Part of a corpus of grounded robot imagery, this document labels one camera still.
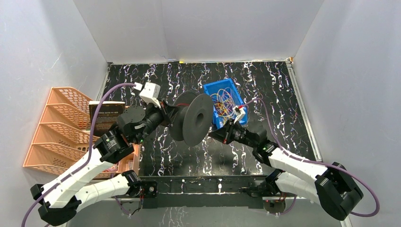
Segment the black cable spool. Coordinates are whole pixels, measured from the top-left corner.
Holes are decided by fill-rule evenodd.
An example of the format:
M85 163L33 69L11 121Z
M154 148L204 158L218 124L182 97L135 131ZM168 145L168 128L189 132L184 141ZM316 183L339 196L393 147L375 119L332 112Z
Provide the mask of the black cable spool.
M213 102L209 95L185 91L174 102L179 107L168 133L175 141L193 147L207 135L213 119Z

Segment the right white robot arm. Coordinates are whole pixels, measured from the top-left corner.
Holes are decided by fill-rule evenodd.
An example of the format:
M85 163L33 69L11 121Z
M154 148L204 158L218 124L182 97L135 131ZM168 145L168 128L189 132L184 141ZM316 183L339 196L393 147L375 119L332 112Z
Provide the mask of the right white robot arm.
M289 151L283 152L267 138L262 127L250 131L230 120L209 136L223 144L236 141L247 145L260 163L274 168L260 185L242 189L250 196L295 194L319 204L337 220L344 220L364 197L352 177L339 170L342 164L334 162L334 167L325 167Z

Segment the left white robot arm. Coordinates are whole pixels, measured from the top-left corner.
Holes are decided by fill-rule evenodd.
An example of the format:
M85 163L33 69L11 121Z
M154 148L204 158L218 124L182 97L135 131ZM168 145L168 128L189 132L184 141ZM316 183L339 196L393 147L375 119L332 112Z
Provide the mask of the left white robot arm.
M178 111L178 106L165 101L157 105L150 103L146 108L127 108L109 131L90 144L89 151L79 161L55 180L31 188L39 204L40 218L49 225L58 226L103 199L120 195L155 197L157 183L141 180L133 170L95 184L91 180L131 154L134 145L141 143L158 126L173 125Z

